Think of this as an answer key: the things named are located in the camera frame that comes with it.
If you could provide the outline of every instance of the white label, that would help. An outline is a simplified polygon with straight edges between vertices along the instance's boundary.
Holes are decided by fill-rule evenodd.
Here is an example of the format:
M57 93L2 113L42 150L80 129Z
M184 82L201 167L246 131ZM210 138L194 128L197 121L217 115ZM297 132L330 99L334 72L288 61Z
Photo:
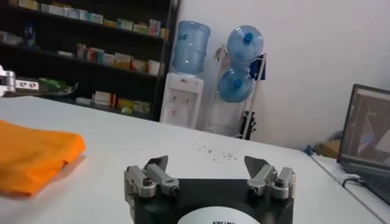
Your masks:
M205 207L184 215L177 224L260 224L248 214L228 207Z

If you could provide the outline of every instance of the laptop screen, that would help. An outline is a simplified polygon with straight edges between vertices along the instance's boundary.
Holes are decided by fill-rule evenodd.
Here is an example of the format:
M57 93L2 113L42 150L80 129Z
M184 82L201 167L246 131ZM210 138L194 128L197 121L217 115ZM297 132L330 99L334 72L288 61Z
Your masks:
M390 166L390 93L355 86L340 156Z

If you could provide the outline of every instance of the cable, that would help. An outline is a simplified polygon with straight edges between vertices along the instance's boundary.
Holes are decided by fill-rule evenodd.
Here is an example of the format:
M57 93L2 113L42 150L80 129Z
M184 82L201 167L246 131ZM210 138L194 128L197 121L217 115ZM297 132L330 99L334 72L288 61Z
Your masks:
M347 183L348 181L350 181L350 180L356 181L356 182L358 182L358 183L360 183L360 184L365 183L365 181L362 180L360 177L359 177L359 178L350 177L350 178L345 179L345 180L342 182L342 187L343 187L343 188L346 188L346 183Z

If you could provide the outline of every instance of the screw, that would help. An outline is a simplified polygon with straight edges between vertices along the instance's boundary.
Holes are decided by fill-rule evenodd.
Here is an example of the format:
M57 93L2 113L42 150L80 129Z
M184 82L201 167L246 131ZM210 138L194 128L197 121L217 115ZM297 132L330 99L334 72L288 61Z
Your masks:
M172 187L169 191L172 196L178 196L179 195L179 189L177 187Z
M285 182L282 179L276 179L275 180L275 186L283 187L284 185L285 185Z
M144 180L142 181L142 184L144 186L150 186L150 185L152 185L152 183L153 183L153 181L150 178L144 178Z
M253 187L249 188L248 190L248 197L255 198L257 197L257 190Z

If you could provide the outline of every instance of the box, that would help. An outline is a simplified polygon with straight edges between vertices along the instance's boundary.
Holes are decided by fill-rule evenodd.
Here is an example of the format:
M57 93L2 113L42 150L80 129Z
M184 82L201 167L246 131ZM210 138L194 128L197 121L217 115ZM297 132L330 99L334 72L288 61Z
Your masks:
M94 54L95 58L93 58L93 60L96 61L99 64L103 64L104 50L91 47L90 51L92 51L92 52L95 51L95 54Z
M160 29L161 29L161 22L160 21L157 21L154 19L149 20L149 30L148 30L149 35L159 36Z
M133 31L138 32L138 33L144 33L144 34L149 33L149 29L147 26L139 25L139 24L134 24Z
M105 93L96 91L94 94L95 104L111 106L115 104L116 95L112 93Z
M86 52L87 52L86 59L88 61L97 62L96 60L98 57L98 52L96 50L94 50L93 48L87 48Z
M90 106L90 105L92 105L92 103L93 103L93 100L92 100L92 99L88 99L88 98L84 98L84 97L78 97L78 98L76 98L76 104L81 104L81 105Z
M90 12L86 11L86 10L82 10L82 9L79 9L79 20L84 20L84 21L88 21L88 15Z
M118 19L116 22L116 26L121 29L125 30L133 30L134 22L128 21L125 19Z
M151 104L142 101L134 101L134 111L149 114L151 112Z
M87 46L85 44L77 44L77 58L87 59Z
M71 8L63 8L63 16L70 17Z
M147 73L150 75L158 75L160 71L160 62L149 60L147 62Z
M105 26L109 26L109 27L116 27L116 22L108 20L108 19L104 19L103 24Z
M117 107L121 110L122 114L131 115L133 113L134 101L124 98L118 99Z
M134 59L134 60L132 60L132 64L131 64L130 68L132 70L136 70L136 71L139 71L139 72L146 72L146 70L147 70L147 62L146 61L142 61L142 60L138 60L138 59Z
M80 19L80 10L69 8L69 17L72 19Z
M40 8L39 3L33 0L19 0L18 6L32 10L39 10Z
M63 8L71 8L71 6L68 5L68 4L59 3L59 2L54 2L54 1L52 1L52 5L59 6L59 7L63 7Z
M165 39L165 38L169 37L169 30L165 29L165 28L161 28L160 37L162 39Z
M127 54L115 53L114 66L117 68L130 69L132 57Z
M103 56L104 65L114 66L114 60L115 56L113 54L104 54Z
M103 15L96 14L96 13L87 13L87 20L92 23L98 23L103 24L104 17Z
M318 154L326 157L337 158L340 149L340 140L332 140L314 147Z
M18 0L9 0L8 4L12 6L18 6Z
M94 95L95 104L109 106L110 99L111 99L110 93L105 93L105 92L100 92L100 91L95 92L95 95Z
M70 53L70 52L58 51L57 53L58 53L59 55L62 55L62 56L73 57L73 53Z
M49 5L49 11L50 14L54 14L57 16L63 16L63 7L55 6L55 5Z
M49 13L49 5L42 3L41 4L41 12Z

